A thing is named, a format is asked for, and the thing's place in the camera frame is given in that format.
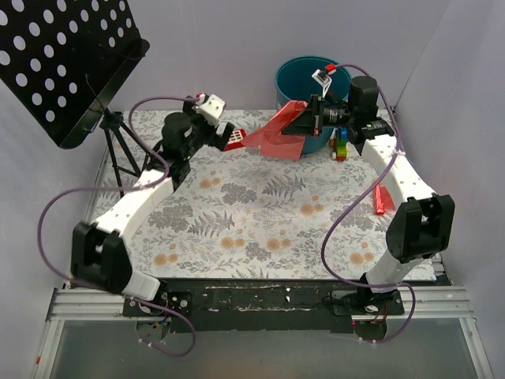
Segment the red plastic trash bag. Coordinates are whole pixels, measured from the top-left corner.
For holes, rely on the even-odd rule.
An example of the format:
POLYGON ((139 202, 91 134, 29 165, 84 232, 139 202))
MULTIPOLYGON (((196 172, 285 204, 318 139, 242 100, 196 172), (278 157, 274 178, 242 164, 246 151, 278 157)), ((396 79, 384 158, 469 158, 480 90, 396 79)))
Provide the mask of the red plastic trash bag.
POLYGON ((267 158, 300 159, 305 136, 284 135, 282 131, 300 116, 306 107, 305 101, 290 100, 264 127, 246 135, 242 144, 248 148, 259 148, 260 154, 267 158))

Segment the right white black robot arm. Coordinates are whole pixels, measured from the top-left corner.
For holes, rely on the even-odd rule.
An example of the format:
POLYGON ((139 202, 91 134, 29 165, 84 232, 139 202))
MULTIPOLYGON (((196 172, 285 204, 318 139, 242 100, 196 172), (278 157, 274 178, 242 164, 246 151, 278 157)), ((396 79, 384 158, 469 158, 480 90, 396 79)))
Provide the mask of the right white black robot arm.
POLYGON ((346 101, 328 105, 322 95, 313 95, 282 130, 287 136, 306 137, 345 127, 349 142, 391 196, 396 213, 386 232, 386 252, 356 282, 356 291, 335 301, 370 314, 393 300, 414 268, 448 247, 455 213, 452 197, 439 195, 421 179, 406 158, 398 132, 378 115, 379 94, 375 79, 354 77, 346 101))

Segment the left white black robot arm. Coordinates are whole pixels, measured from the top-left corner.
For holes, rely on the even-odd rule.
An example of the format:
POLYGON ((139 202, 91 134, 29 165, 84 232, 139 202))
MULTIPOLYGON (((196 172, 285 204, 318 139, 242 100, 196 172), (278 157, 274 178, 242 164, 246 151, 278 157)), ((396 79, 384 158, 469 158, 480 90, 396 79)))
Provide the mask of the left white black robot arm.
POLYGON ((154 276, 132 267, 129 243, 140 225, 163 200, 172 195, 190 171, 190 159, 205 145, 225 149, 234 126, 219 132, 200 114, 174 112, 165 117, 156 156, 146 164, 125 195, 92 223, 80 222, 73 230, 71 273, 75 283, 85 283, 116 295, 140 298, 152 316, 162 314, 168 297, 154 276))

